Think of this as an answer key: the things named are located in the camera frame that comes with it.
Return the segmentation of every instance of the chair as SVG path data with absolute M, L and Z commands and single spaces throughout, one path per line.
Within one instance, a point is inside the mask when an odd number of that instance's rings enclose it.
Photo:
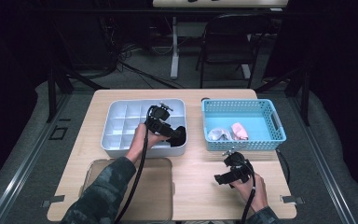
M 251 64 L 248 86 L 251 87 L 261 38 L 269 29 L 270 20 L 263 15 L 224 14 L 210 20 L 202 37 L 196 70 L 201 63 L 200 88 L 204 64 Z

